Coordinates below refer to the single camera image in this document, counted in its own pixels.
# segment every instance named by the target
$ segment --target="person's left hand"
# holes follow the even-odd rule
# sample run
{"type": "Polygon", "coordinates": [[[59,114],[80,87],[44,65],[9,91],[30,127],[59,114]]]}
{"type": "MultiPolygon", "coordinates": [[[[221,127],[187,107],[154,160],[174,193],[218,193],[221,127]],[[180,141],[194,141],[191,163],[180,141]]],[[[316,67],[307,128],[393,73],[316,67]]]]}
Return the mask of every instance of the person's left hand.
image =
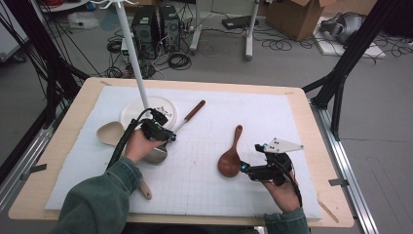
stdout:
{"type": "Polygon", "coordinates": [[[128,141],[125,156],[135,164],[145,157],[153,148],[162,145],[164,141],[151,141],[145,137],[141,129],[135,130],[128,141]]]}

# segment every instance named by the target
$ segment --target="computer tower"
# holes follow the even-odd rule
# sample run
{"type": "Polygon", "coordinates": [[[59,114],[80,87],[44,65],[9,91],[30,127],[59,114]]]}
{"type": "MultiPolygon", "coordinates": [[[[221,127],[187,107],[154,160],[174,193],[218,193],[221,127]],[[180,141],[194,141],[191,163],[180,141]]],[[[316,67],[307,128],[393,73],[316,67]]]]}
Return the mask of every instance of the computer tower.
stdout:
{"type": "Polygon", "coordinates": [[[156,59],[157,46],[160,41],[156,8],[153,5],[139,5],[131,22],[138,57],[156,59]]]}
{"type": "Polygon", "coordinates": [[[180,19],[173,6],[160,6],[159,19],[161,37],[167,52],[177,52],[180,49],[180,19]]]}

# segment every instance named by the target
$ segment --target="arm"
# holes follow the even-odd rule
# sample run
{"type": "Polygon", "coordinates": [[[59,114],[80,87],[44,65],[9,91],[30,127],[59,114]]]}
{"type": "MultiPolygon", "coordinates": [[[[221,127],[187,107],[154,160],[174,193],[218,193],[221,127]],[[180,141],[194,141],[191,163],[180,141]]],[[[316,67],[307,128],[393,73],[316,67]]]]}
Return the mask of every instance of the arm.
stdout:
{"type": "Polygon", "coordinates": [[[135,131],[121,158],[103,175],[86,179],[67,194],[57,226],[51,233],[121,233],[129,212],[129,196],[142,181],[135,166],[161,141],[135,131]]]}
{"type": "Polygon", "coordinates": [[[263,182],[263,185],[270,192],[276,205],[282,210],[282,214],[264,214],[268,233],[309,233],[304,210],[300,207],[291,182],[286,182],[281,186],[275,186],[272,182],[263,182]]]}

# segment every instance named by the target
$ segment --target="white pole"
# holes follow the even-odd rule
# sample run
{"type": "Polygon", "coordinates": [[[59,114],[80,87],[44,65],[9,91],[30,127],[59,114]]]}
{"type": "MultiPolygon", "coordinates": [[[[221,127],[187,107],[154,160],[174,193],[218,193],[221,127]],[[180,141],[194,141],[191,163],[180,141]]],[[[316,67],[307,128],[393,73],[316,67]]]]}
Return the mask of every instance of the white pole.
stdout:
{"type": "Polygon", "coordinates": [[[149,108],[148,98],[146,97],[145,87],[143,86],[142,74],[140,73],[139,62],[137,61],[136,50],[134,49],[134,44],[131,39],[131,30],[128,24],[127,14],[125,13],[124,2],[118,2],[118,4],[115,4],[115,8],[118,13],[119,21],[121,22],[125,41],[127,42],[128,52],[131,58],[131,66],[133,67],[133,73],[137,81],[140,97],[142,98],[143,106],[146,109],[149,108]]]}
{"type": "Polygon", "coordinates": [[[248,34],[246,35],[245,56],[247,60],[252,60],[252,32],[254,31],[255,19],[257,18],[259,0],[254,0],[251,22],[249,23],[248,34]]]}
{"type": "Polygon", "coordinates": [[[200,3],[199,0],[195,2],[195,31],[192,35],[192,43],[189,48],[191,50],[192,55],[195,55],[197,51],[198,42],[200,41],[201,31],[203,30],[203,26],[201,25],[201,16],[200,16],[200,3]]]}

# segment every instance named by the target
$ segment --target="wooden spoon handle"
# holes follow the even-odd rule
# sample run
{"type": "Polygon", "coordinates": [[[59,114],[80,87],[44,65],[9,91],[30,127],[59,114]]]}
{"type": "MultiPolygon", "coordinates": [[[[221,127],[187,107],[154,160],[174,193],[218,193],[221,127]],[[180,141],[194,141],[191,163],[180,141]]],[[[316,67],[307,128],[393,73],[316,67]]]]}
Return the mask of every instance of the wooden spoon handle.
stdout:
{"type": "Polygon", "coordinates": [[[152,193],[151,190],[149,189],[148,184],[145,182],[145,180],[140,182],[139,185],[139,190],[142,193],[142,195],[147,199],[151,200],[152,199],[152,193]]]}
{"type": "Polygon", "coordinates": [[[240,139],[241,133],[243,132],[243,126],[238,125],[237,128],[235,129],[235,136],[234,136],[234,143],[233,147],[237,146],[238,140],[240,139]]]}
{"type": "Polygon", "coordinates": [[[198,105],[195,106],[195,108],[191,112],[189,112],[189,114],[184,118],[184,120],[189,121],[192,118],[192,116],[194,116],[198,112],[198,110],[200,110],[201,107],[204,106],[205,103],[206,102],[204,100],[201,100],[201,102],[198,103],[198,105]]]}

